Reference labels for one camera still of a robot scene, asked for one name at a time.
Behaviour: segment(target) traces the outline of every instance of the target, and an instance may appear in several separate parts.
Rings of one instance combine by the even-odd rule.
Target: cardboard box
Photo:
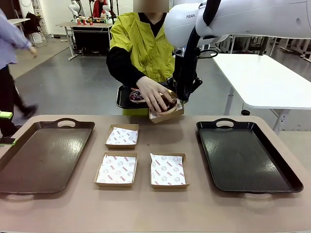
[[[133,144],[133,145],[110,145],[110,144],[107,144],[107,140],[109,138],[109,136],[111,135],[112,131],[113,131],[113,128],[116,127],[116,128],[122,128],[122,129],[126,129],[126,130],[132,130],[132,131],[137,131],[138,132],[138,124],[116,124],[116,125],[110,125],[110,128],[108,130],[108,134],[105,138],[105,145],[107,148],[109,149],[124,149],[124,150],[128,150],[128,149],[135,149],[135,146],[137,144],[137,141],[136,141],[136,144]]]
[[[101,187],[132,187],[132,185],[134,183],[134,179],[135,179],[135,173],[136,173],[136,167],[137,167],[137,161],[138,161],[138,154],[134,153],[134,152],[106,152],[104,154],[104,156],[105,155],[115,156],[115,157],[134,157],[134,158],[136,158],[132,182],[131,183],[99,183],[99,182],[97,182],[98,174],[100,172],[102,163],[104,162],[104,157],[103,157],[103,159],[101,160],[101,162],[100,162],[100,164],[98,166],[98,169],[96,171],[94,183],[97,184],[98,186],[101,186]]]
[[[150,170],[150,184],[153,188],[187,188],[190,183],[189,183],[189,177],[188,177],[188,170],[187,170],[187,160],[186,160],[186,155],[183,153],[152,153],[154,155],[162,155],[162,156],[181,156],[183,158],[183,170],[184,170],[184,176],[185,176],[185,181],[186,184],[181,184],[181,185],[156,185],[156,184],[152,184],[151,180],[152,180],[152,174],[151,174],[151,170]]]
[[[157,124],[157,123],[160,123],[162,121],[165,121],[165,120],[169,120],[169,119],[172,119],[172,118],[175,118],[175,117],[178,117],[180,115],[183,115],[185,113],[185,109],[184,109],[184,104],[180,102],[180,100],[177,100],[178,101],[178,105],[179,107],[177,108],[176,111],[170,113],[170,114],[166,114],[166,115],[155,115],[153,114],[150,110],[149,110],[149,119],[154,123],[154,124]]]

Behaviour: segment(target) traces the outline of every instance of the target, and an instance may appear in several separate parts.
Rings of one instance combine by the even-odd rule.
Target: black tray
[[[166,82],[160,83],[161,85],[169,88]],[[130,101],[130,93],[132,89],[128,86],[122,85],[118,88],[116,105],[123,109],[138,109],[138,108],[148,108],[146,103],[133,103]]]
[[[74,126],[58,126],[61,121]],[[34,123],[0,159],[0,193],[38,194],[63,190],[94,122],[71,118]]]
[[[230,121],[233,127],[217,126]],[[227,192],[296,193],[303,184],[253,122],[197,122],[215,186]]]

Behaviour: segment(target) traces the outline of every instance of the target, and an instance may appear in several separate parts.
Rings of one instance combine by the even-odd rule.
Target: blue shirt
[[[23,32],[11,24],[0,9],[0,69],[8,64],[16,64],[16,49],[27,49],[31,46]]]

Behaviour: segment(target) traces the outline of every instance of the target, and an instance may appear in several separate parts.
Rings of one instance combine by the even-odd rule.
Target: yellow sleeve
[[[132,42],[128,37],[128,32],[123,27],[119,17],[117,18],[115,24],[111,28],[112,39],[110,41],[110,49],[113,47],[123,48],[130,52],[132,50]]]

